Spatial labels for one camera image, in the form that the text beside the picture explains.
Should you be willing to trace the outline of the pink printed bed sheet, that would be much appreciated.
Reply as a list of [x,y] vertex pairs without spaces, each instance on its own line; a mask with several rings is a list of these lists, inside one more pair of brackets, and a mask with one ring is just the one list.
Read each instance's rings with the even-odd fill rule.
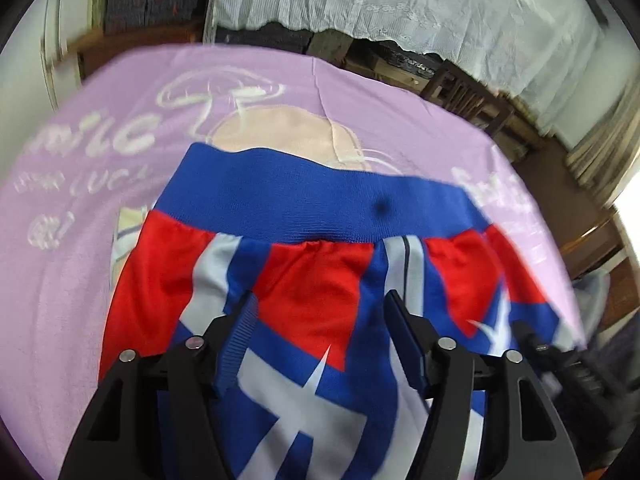
[[584,342],[539,209],[482,130],[408,91],[299,54],[137,50],[63,105],[1,188],[1,417],[43,478],[60,472],[108,370],[100,361],[118,279],[195,143],[462,188]]

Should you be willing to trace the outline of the blue red white zip jacket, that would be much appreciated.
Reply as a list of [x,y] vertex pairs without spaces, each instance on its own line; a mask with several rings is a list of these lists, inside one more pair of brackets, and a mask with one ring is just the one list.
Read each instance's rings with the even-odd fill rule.
[[582,341],[462,188],[195,143],[122,269],[100,367],[201,335],[252,294],[238,381],[213,408],[232,474],[397,479],[427,411],[385,327],[390,290],[473,352],[511,349],[517,320]]

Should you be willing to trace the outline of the brown wooden cabinet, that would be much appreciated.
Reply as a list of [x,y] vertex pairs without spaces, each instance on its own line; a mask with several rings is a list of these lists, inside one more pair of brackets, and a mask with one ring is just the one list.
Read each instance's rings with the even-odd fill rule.
[[94,28],[71,41],[66,53],[61,55],[56,64],[60,65],[66,58],[74,58],[78,62],[80,80],[84,81],[126,52],[163,44],[196,44],[202,41],[203,32],[204,22],[201,18],[183,24],[145,27],[112,34]]

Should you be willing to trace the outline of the white lace curtain cloth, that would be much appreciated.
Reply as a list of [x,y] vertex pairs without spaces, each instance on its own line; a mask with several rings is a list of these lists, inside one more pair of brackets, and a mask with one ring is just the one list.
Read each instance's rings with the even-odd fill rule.
[[332,29],[435,53],[512,96],[549,131],[602,38],[587,0],[210,0],[215,25]]

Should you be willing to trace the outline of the beige checked curtain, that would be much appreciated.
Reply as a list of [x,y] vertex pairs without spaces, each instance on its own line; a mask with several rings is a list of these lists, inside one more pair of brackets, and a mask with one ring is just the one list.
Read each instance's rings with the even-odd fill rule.
[[609,207],[637,172],[639,163],[639,71],[614,104],[566,155],[576,183]]

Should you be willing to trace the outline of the dark wooden chair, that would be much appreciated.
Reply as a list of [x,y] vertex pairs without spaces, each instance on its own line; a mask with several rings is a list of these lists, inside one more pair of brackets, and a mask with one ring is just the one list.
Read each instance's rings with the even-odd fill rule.
[[439,65],[420,97],[477,126],[492,138],[514,112],[507,100],[450,61]]

